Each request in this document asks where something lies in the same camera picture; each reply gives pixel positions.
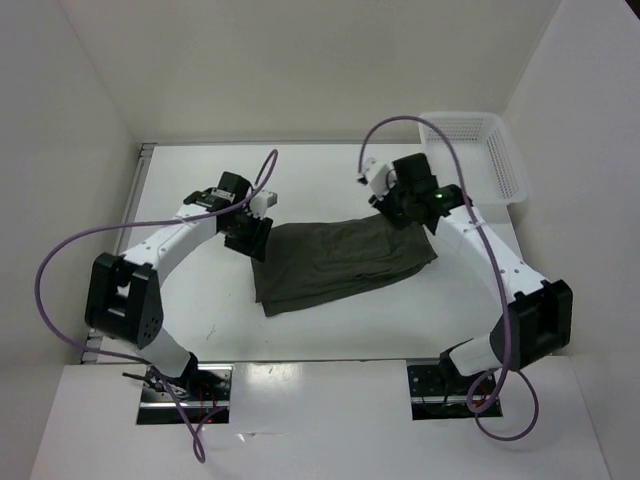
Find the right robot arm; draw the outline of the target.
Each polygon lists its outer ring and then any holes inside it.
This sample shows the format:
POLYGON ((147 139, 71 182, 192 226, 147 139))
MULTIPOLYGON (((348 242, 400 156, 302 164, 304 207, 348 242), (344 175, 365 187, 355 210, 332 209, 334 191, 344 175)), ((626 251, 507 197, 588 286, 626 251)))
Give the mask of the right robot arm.
POLYGON ((420 224, 447 245, 496 294, 502 314, 494 328, 441 353, 438 378, 460 393, 474 375, 506 367, 518 371, 570 340, 573 292, 522 261, 486 224, 455 184, 439 185, 422 153, 391 164, 364 161, 359 178, 369 203, 393 226, 420 224))

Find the dark green shorts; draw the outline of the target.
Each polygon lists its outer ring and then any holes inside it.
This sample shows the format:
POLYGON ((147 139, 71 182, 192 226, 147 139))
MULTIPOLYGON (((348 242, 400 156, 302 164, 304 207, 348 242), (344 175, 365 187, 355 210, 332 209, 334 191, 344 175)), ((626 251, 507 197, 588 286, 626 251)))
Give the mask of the dark green shorts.
POLYGON ((255 301, 267 317, 300 311, 393 285, 436 258, 422 226, 398 229, 381 215, 287 223, 252 262, 255 301))

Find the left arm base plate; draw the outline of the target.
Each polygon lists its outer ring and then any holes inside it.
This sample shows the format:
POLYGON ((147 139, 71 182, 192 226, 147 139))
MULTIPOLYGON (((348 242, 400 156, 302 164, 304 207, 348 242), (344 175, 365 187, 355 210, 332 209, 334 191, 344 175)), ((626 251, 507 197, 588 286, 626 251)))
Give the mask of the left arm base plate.
MULTIPOLYGON (((231 364, 205 363, 199 366, 204 384, 188 391, 169 383, 174 395, 185 409, 205 410, 230 405, 233 366, 231 364)), ((170 393, 159 377, 148 369, 142 377, 141 409, 161 409, 174 406, 170 393)))

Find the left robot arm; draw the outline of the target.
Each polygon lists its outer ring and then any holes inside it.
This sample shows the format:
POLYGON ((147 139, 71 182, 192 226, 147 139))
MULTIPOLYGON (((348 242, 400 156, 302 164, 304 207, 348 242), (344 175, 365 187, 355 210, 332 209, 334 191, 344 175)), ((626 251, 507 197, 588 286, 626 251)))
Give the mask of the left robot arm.
POLYGON ((91 270, 86 324, 131 346, 162 377, 175 398, 185 400, 216 383, 196 355, 164 325, 161 287, 201 244, 221 235, 224 245, 253 260, 265 258, 273 224, 266 213, 277 202, 244 177, 225 172, 215 187, 188 195, 171 224, 119 255, 98 256, 91 270))

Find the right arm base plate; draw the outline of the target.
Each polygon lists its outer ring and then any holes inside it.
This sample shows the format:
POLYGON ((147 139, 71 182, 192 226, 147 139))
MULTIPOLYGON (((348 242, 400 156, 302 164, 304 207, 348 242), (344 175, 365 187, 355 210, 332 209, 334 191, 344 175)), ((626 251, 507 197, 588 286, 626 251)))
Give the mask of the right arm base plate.
POLYGON ((409 392, 413 399, 435 401, 441 404, 464 404, 472 383, 480 373, 463 377, 453 375, 449 378, 440 368, 436 358, 412 359, 406 362, 409 392))

